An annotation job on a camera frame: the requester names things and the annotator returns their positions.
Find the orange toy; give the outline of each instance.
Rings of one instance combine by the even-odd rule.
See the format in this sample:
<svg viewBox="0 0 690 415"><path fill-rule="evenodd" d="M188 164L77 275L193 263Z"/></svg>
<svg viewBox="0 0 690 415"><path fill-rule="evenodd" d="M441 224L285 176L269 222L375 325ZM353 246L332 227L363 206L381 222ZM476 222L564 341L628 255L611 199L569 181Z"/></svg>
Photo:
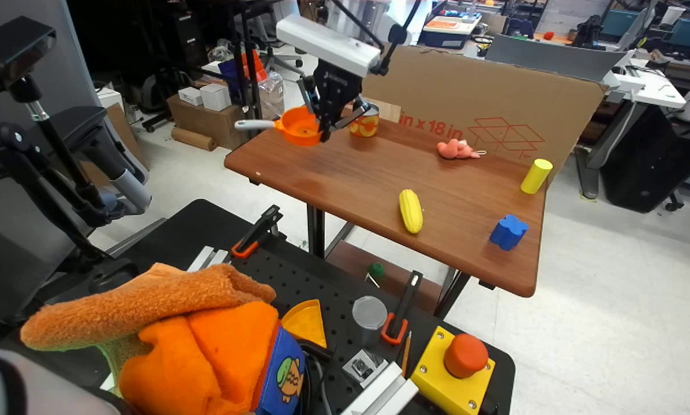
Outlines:
<svg viewBox="0 0 690 415"><path fill-rule="evenodd" d="M445 160L481 160L486 154L481 151L474 151L466 141L457 138L437 143L437 153Z"/></svg>
<svg viewBox="0 0 690 415"><path fill-rule="evenodd" d="M154 266L116 290L44 308L22 339L38 352L99 347L123 400L145 415L294 413L304 357L272 300L227 263Z"/></svg>

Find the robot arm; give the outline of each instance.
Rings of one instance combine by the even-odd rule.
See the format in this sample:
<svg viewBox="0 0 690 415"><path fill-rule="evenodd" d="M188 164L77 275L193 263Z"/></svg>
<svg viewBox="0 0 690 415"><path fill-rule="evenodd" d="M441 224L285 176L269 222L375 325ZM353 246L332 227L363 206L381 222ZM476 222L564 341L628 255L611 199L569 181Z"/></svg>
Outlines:
<svg viewBox="0 0 690 415"><path fill-rule="evenodd" d="M332 129L339 129L363 116L371 104L367 104L363 93L363 78L367 75L389 75L391 58L399 45L407 41L407 29L413 22L420 0L415 0L404 25L391 29L391 50L370 46L364 41L351 39L338 30L308 22L303 17L287 17L277 23L277 37L304 53L319 58L319 68L313 78L304 82L308 107L319 118L322 141L329 141ZM343 121L346 104L353 104L353 118Z"/></svg>
<svg viewBox="0 0 690 415"><path fill-rule="evenodd" d="M15 124L0 124L0 179L6 176L15 179L44 217L63 229L88 259L105 259L105 255L84 237L82 229L69 219L61 203L56 203L41 179L58 189L88 224L106 224L106 212L96 210L77 191L71 191L69 184L49 166L40 146L30 143L30 138Z"/></svg>
<svg viewBox="0 0 690 415"><path fill-rule="evenodd" d="M46 157L40 154L38 146L19 149L16 143L28 143L22 135L3 135L0 133L0 154L15 153L19 164L11 164L15 169L22 169L30 163L36 169L22 169L19 179L25 174L40 174L44 176L71 206L74 210L85 219L91 227L108 224L116 217L123 216L138 216L150 203L149 191L144 184L123 166L121 153L116 146L105 146L97 136L97 122L105 118L105 111L88 108L88 111L63 111L64 116L77 118L61 118L69 121L61 127L41 107L41 93L36 85L30 71L33 68L52 52L56 45L56 30L49 25L41 25L38 22L30 22L25 17L15 20L9 23L0 25L0 91L7 91L15 101L23 104L40 127L41 136L46 138L49 149L53 151L53 157L64 169L69 184L58 179L56 171L52 171ZM99 191L84 174L84 169L77 164L71 151L68 149L68 138L74 138L74 143L82 146L84 154L91 157L116 184L116 189L123 191L123 197L114 191Z"/></svg>

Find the desk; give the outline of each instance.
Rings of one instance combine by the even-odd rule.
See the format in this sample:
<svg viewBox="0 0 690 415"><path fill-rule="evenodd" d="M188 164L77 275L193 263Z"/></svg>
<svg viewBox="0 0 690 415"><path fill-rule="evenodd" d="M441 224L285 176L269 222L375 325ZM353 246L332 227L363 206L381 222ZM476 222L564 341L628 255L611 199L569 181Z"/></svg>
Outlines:
<svg viewBox="0 0 690 415"><path fill-rule="evenodd" d="M175 217L164 222L159 229L154 229L149 237L137 242L124 255L124 259L133 259L142 273L158 260L184 271L206 246L231 249L233 242L238 242L247 234L247 229L249 229L247 222L228 216L227 210L209 202L195 202ZM301 300L309 300L309 297L324 300L324 322L329 331L329 341L332 345L332 360L326 368L329 371L326 384L329 384L329 397L336 413L343 413L343 409L346 409L361 394L358 386L348 382L346 375L343 371L343 365L361 349L356 341L351 341L351 338L358 333L356 333L356 323L346 317L346 311L351 310L353 300L361 296L377 296L389 308L394 308L398 297L375 290L363 281L353 281L343 271L301 252L298 247L287 246L285 240L269 240L263 249L258 249L258 255L255 255L249 260L233 263L233 266L258 281L272 285L277 290L274 308L283 315L294 305L298 305ZM413 327L412 362L413 365L426 352L430 333L437 325L445 325L445 323L418 310L412 311L412 327ZM510 400L513 400L516 365L510 356L505 356L504 352L489 345L487 349L489 349L489 357L497 360L497 375L489 384L482 413L509 415ZM398 354L384 345L375 347L371 352L377 352L384 357L392 357ZM28 354L28 357L41 365L40 356L44 354ZM74 376L85 378L93 371L106 375L105 362L79 360L84 357L84 354L52 354L52 356L61 356L63 362L69 360L71 371L82 371Z"/></svg>
<svg viewBox="0 0 690 415"><path fill-rule="evenodd" d="M324 212L422 252L456 271L476 275L516 296L533 296L538 279L544 191L526 197L526 169L497 157L449 163L435 153L437 138L381 122L377 138L336 133L316 149L289 146L263 133L227 157L227 166L253 182L274 188L309 206L309 249L324 256ZM415 189L426 229L409 236L398 212L398 195ZM489 246L504 216L529 224L516 252Z"/></svg>
<svg viewBox="0 0 690 415"><path fill-rule="evenodd" d="M587 199L599 199L599 179L611 151L628 129L647 113L649 107L678 111L685 97L659 71L639 70L637 77L607 75L602 78L611 91L624 93L624 104L614 122L602 133L592 151L577 151L580 191Z"/></svg>

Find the wire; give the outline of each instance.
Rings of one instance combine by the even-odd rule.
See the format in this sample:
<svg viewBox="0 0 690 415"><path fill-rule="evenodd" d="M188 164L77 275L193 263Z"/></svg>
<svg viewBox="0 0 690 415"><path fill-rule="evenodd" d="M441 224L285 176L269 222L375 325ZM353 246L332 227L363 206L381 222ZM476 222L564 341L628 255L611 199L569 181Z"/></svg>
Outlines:
<svg viewBox="0 0 690 415"><path fill-rule="evenodd" d="M326 410L326 415L332 415L332 410L330 410L330 402L329 402L329 393L326 393L326 375L324 375L324 368L322 368L319 360L314 360L314 365L316 365L316 371L319 371L319 378L322 378L319 387L322 387L324 410Z"/></svg>
<svg viewBox="0 0 690 415"><path fill-rule="evenodd" d="M409 25L412 25L412 22L413 22L413 17L415 17L418 8L420 8L420 0L415 0L415 2L413 2L413 8L412 8L412 15L409 15L409 20L407 20L404 29L409 29Z"/></svg>
<svg viewBox="0 0 690 415"><path fill-rule="evenodd" d="M409 331L409 338L407 338L404 357L401 357L401 365L399 365L401 376L409 375L412 341L413 341L413 331Z"/></svg>
<svg viewBox="0 0 690 415"><path fill-rule="evenodd" d="M330 0L330 2L336 2L336 8L339 8L348 17L348 22L353 22L367 37L371 37L371 41L381 52L385 52L385 45L358 17L353 17L339 0Z"/></svg>

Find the gray floor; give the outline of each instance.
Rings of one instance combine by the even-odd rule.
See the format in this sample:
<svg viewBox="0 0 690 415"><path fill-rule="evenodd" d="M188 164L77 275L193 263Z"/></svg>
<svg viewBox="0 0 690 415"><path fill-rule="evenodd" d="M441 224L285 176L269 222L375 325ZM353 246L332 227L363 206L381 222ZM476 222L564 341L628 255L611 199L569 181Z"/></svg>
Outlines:
<svg viewBox="0 0 690 415"><path fill-rule="evenodd" d="M304 206L225 169L227 151L204 153L144 136L152 160L144 217L121 219L93 240L112 247L195 199L249 222L271 203L283 232L304 247ZM472 285L449 322L517 362L517 415L690 415L690 195L674 216L636 216L577 195L574 166L551 184L540 281L533 297ZM371 234L351 242L438 279L445 269Z"/></svg>

